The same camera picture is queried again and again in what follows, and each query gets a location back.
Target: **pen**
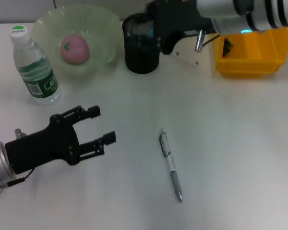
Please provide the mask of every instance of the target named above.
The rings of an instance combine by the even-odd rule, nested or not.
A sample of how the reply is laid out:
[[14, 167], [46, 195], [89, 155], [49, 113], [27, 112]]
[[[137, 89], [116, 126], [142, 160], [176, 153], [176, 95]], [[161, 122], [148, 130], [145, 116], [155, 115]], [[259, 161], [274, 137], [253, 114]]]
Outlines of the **pen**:
[[159, 142], [162, 148], [162, 152], [164, 157], [167, 159], [169, 174], [171, 176], [171, 180], [173, 183], [174, 191], [177, 196], [177, 199], [182, 202], [182, 190], [179, 184], [178, 175], [176, 172], [175, 164], [173, 161], [171, 150], [169, 149], [168, 145], [168, 138], [165, 132], [161, 130], [161, 134], [159, 136]]

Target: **plastic bottle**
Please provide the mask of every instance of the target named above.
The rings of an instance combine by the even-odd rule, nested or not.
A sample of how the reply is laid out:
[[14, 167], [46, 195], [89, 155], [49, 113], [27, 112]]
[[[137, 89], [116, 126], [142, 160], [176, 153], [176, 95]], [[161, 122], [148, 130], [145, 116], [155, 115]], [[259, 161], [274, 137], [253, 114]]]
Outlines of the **plastic bottle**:
[[15, 66], [31, 95], [40, 104], [55, 102], [60, 91], [47, 55], [23, 25], [13, 27], [10, 38], [14, 44]]

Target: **white table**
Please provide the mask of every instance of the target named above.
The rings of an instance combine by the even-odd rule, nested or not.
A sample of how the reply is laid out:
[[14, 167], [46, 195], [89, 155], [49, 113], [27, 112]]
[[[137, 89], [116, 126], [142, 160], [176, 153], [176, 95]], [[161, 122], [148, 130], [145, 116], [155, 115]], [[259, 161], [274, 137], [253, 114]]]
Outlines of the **white table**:
[[5, 190], [0, 230], [288, 230], [288, 80], [227, 81], [164, 55], [156, 71], [136, 75], [121, 50], [86, 81], [57, 76], [61, 99], [40, 107], [13, 65], [11, 26], [0, 24], [0, 141], [14, 140], [15, 128], [39, 131], [77, 105], [99, 105], [101, 117], [75, 125], [78, 138], [115, 130], [117, 142], [74, 167], [38, 167]]

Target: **bottle cap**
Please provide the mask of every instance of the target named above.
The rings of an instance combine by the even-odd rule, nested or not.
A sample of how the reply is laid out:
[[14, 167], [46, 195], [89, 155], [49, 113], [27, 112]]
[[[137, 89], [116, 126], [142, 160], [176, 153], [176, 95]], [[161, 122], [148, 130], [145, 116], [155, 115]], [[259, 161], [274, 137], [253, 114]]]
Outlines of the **bottle cap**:
[[30, 33], [23, 25], [14, 26], [10, 30], [9, 35], [14, 45], [24, 44], [30, 40]]

